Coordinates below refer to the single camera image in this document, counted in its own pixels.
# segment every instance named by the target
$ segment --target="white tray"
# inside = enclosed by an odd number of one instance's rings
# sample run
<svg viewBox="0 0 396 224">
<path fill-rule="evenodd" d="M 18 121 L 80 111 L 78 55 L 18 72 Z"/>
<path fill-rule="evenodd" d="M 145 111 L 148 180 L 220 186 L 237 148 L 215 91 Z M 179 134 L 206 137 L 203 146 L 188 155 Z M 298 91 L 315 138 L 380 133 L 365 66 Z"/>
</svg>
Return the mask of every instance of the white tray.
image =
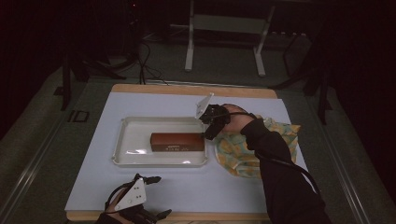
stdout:
<svg viewBox="0 0 396 224">
<path fill-rule="evenodd" d="M 207 161 L 204 151 L 153 152 L 152 133 L 203 133 L 204 124 L 195 118 L 128 117 L 122 120 L 112 160 L 121 167 L 197 167 Z"/>
</svg>

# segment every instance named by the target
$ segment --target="brown box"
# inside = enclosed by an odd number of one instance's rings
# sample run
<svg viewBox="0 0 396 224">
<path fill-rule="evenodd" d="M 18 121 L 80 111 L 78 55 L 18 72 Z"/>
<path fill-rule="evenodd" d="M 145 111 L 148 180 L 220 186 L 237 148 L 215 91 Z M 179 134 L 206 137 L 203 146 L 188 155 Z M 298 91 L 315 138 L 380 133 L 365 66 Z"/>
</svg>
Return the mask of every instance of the brown box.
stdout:
<svg viewBox="0 0 396 224">
<path fill-rule="evenodd" d="M 201 133 L 152 133 L 152 151 L 204 151 L 205 139 Z"/>
</svg>

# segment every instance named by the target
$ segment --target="black sleeve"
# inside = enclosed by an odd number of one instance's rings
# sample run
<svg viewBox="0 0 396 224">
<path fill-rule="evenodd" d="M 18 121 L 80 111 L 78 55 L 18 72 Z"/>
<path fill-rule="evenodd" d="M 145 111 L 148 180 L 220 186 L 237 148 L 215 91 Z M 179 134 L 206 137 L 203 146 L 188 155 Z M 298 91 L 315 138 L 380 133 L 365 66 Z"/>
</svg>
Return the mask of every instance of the black sleeve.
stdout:
<svg viewBox="0 0 396 224">
<path fill-rule="evenodd" d="M 105 213 L 102 213 L 99 216 L 99 218 L 96 220 L 95 224 L 121 224 L 121 223 L 115 218 L 110 217 Z"/>
<path fill-rule="evenodd" d="M 247 148 L 256 154 L 272 154 L 291 162 L 282 136 L 268 131 L 262 119 L 251 121 L 241 134 L 247 137 Z M 331 223 L 325 203 L 300 172 L 265 159 L 260 159 L 260 168 L 267 212 L 273 223 Z"/>
</svg>

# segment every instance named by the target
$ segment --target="metal leg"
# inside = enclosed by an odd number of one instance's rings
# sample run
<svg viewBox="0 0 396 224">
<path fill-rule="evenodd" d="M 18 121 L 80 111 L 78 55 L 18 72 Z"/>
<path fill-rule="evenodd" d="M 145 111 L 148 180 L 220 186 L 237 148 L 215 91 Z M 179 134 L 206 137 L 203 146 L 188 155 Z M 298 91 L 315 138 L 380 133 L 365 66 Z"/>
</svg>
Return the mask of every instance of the metal leg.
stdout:
<svg viewBox="0 0 396 224">
<path fill-rule="evenodd" d="M 190 26 L 189 26 L 189 46 L 187 48 L 186 65 L 184 69 L 187 72 L 192 70 L 192 60 L 194 56 L 194 1 L 190 0 Z"/>
<path fill-rule="evenodd" d="M 257 47 L 253 48 L 254 58 L 256 59 L 257 71 L 260 77 L 265 76 L 264 65 L 262 63 L 262 46 L 264 45 L 265 37 L 267 37 L 268 35 L 268 29 L 270 27 L 271 19 L 274 15 L 274 11 L 275 11 L 275 6 L 272 6 L 268 14 L 267 21 L 264 24 L 264 27 L 262 28 L 262 34 L 261 34 L 262 38 L 260 40 L 260 43 Z"/>
</svg>

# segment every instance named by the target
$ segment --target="patterned cloth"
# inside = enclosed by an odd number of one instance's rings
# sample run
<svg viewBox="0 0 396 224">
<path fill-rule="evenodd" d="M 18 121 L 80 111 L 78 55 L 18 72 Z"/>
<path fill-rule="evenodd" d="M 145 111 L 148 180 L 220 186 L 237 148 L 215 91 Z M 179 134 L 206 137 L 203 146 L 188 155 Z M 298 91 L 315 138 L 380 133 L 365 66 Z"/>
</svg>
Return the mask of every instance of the patterned cloth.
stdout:
<svg viewBox="0 0 396 224">
<path fill-rule="evenodd" d="M 298 144 L 297 132 L 301 126 L 275 122 L 271 118 L 265 118 L 263 121 L 269 131 L 280 133 L 289 146 L 291 160 L 295 163 Z M 259 159 L 254 156 L 254 151 L 248 150 L 244 135 L 222 133 L 215 138 L 215 143 L 216 158 L 230 174 L 261 178 Z"/>
</svg>

